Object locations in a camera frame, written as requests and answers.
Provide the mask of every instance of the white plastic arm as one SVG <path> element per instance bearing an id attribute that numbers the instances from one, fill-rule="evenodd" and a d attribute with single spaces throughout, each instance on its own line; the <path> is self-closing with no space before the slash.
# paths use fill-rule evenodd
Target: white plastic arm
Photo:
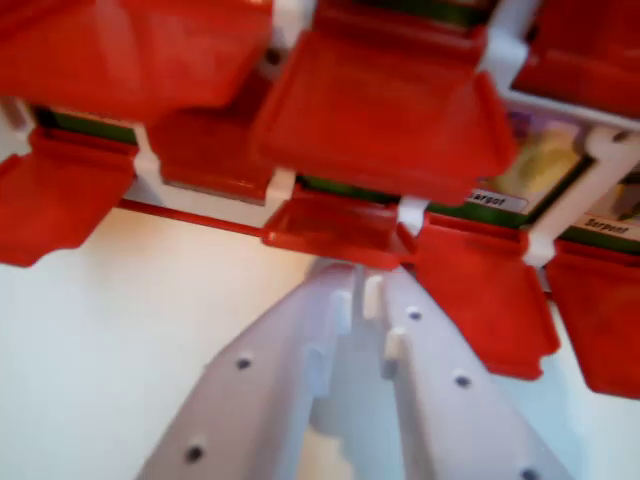
<path id="1" fill-rule="evenodd" d="M 210 363 L 139 478 L 293 480 L 313 397 L 366 290 L 379 293 L 409 480 L 569 479 L 413 277 L 371 278 L 365 289 L 356 267 L 334 264 L 266 312 Z"/>
<path id="2" fill-rule="evenodd" d="M 460 331 L 404 269 L 384 273 L 384 368 L 407 479 L 566 480 Z"/>
<path id="3" fill-rule="evenodd" d="M 139 478 L 294 480 L 313 398 L 350 330 L 355 274 L 324 269 L 216 356 Z"/>

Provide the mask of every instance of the white plastic frame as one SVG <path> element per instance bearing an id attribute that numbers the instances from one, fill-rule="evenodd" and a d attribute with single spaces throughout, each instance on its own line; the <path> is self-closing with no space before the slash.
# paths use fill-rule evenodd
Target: white plastic frame
<path id="1" fill-rule="evenodd" d="M 554 241 L 640 161 L 639 120 L 511 88 L 529 54 L 524 36 L 539 4 L 540 0 L 502 0 L 491 18 L 487 49 L 478 65 L 479 70 L 491 74 L 503 99 L 593 125 L 586 151 L 595 159 L 595 164 L 563 192 L 529 230 L 524 261 L 535 267 L 542 267 L 553 258 Z M 631 133 L 619 140 L 623 132 Z"/>

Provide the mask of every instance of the small hole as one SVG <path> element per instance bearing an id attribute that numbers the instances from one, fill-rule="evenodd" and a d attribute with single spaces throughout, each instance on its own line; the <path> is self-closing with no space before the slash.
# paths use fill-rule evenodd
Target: small hole
<path id="1" fill-rule="evenodd" d="M 407 309 L 407 315 L 411 320 L 415 320 L 416 322 L 422 320 L 422 313 L 417 308 L 411 307 Z"/>
<path id="2" fill-rule="evenodd" d="M 462 388 L 469 388 L 471 386 L 471 379 L 466 375 L 456 375 L 456 385 Z"/>
<path id="3" fill-rule="evenodd" d="M 264 53 L 264 59 L 269 65 L 278 65 L 282 61 L 282 54 L 275 48 L 268 48 Z"/>
<path id="4" fill-rule="evenodd" d="M 631 135 L 631 132 L 623 130 L 622 132 L 618 132 L 613 136 L 613 141 L 616 143 L 624 142 L 627 138 L 629 138 L 629 135 Z"/>
<path id="5" fill-rule="evenodd" d="M 540 480 L 542 477 L 536 472 L 533 468 L 525 468 L 522 473 L 520 473 L 520 478 L 522 480 Z"/>
<path id="6" fill-rule="evenodd" d="M 199 445 L 193 445 L 187 449 L 184 460 L 187 463 L 196 463 L 204 456 L 204 449 Z"/>
<path id="7" fill-rule="evenodd" d="M 238 361 L 236 362 L 236 368 L 238 370 L 244 370 L 246 368 L 249 368 L 251 366 L 251 360 L 248 358 L 239 358 Z"/>

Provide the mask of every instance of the red plastic tab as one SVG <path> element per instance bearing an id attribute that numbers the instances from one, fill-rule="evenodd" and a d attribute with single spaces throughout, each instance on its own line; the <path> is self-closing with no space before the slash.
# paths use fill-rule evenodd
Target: red plastic tab
<path id="1" fill-rule="evenodd" d="M 508 167 L 506 113 L 489 77 L 475 72 L 482 37 L 323 5 L 258 116 L 258 158 L 447 204 Z"/>
<path id="2" fill-rule="evenodd" d="M 227 105 L 271 38 L 270 2 L 121 3 L 79 2 L 0 32 L 0 92 L 150 122 Z"/>
<path id="3" fill-rule="evenodd" d="M 264 204 L 273 168 L 251 161 L 247 144 L 270 86 L 254 73 L 228 108 L 181 110 L 149 127 L 164 180 Z"/>
<path id="4" fill-rule="evenodd" d="M 640 257 L 556 242 L 547 278 L 585 381 L 640 398 Z"/>
<path id="5" fill-rule="evenodd" d="M 640 117 L 638 25 L 637 0 L 545 2 L 515 88 Z"/>
<path id="6" fill-rule="evenodd" d="M 415 249 L 397 207 L 297 189 L 269 219 L 262 241 L 274 247 L 391 270 Z"/>
<path id="7" fill-rule="evenodd" d="M 134 178 L 134 147 L 36 129 L 0 164 L 0 262 L 27 267 L 80 246 Z"/>
<path id="8" fill-rule="evenodd" d="M 416 276 L 494 373 L 534 380 L 560 342 L 517 230 L 427 214 Z"/>

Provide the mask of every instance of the red plastic flap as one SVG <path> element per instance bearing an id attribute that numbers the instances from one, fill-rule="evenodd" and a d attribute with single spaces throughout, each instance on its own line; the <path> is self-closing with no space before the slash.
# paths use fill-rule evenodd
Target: red plastic flap
<path id="1" fill-rule="evenodd" d="M 256 121 L 256 156 L 341 183 L 462 203 L 479 177 L 508 167 L 515 149 L 489 77 L 444 49 L 304 33 Z"/>
<path id="2" fill-rule="evenodd" d="M 0 164 L 0 262 L 22 267 L 79 247 L 131 185 L 136 153 L 42 129 L 30 142 L 32 153 Z"/>
<path id="3" fill-rule="evenodd" d="M 415 249 L 397 207 L 297 189 L 262 230 L 266 245 L 391 270 Z"/>
<path id="4" fill-rule="evenodd" d="M 560 342 L 516 230 L 427 214 L 416 276 L 494 373 L 534 380 Z"/>
<path id="5" fill-rule="evenodd" d="M 271 16 L 245 2 L 91 2 L 0 41 L 0 92 L 150 122 L 228 104 L 268 46 Z"/>
<path id="6" fill-rule="evenodd" d="M 264 204 L 273 168 L 250 159 L 248 137 L 270 86 L 254 73 L 228 108 L 181 110 L 149 127 L 164 180 Z"/>
<path id="7" fill-rule="evenodd" d="M 556 242 L 547 278 L 585 381 L 640 398 L 640 257 Z"/>
<path id="8" fill-rule="evenodd" d="M 553 0 L 536 20 L 519 90 L 640 117 L 640 2 Z"/>

